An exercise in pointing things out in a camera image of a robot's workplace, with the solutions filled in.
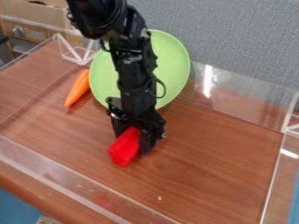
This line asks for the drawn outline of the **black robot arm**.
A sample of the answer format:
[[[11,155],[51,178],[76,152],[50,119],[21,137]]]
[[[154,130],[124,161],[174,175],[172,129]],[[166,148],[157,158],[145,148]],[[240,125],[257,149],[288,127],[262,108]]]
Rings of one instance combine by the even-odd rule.
[[[161,97],[154,76],[157,57],[145,20],[126,0],[65,0],[70,24],[81,35],[100,43],[110,54],[117,73],[120,96],[108,97],[108,112],[114,134],[129,127],[140,130],[138,152],[148,153],[164,138],[165,120],[154,111]]]

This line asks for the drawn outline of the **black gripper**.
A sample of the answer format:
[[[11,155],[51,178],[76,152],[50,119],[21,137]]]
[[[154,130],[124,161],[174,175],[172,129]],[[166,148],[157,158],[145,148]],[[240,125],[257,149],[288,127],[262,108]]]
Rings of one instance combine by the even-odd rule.
[[[156,140],[164,139],[165,120],[154,110],[156,100],[165,96],[156,95],[156,84],[165,88],[164,83],[149,77],[144,83],[134,83],[121,80],[116,81],[120,90],[120,97],[108,97],[108,113],[114,136],[118,137],[129,126],[140,129],[138,154],[145,155],[154,147]]]

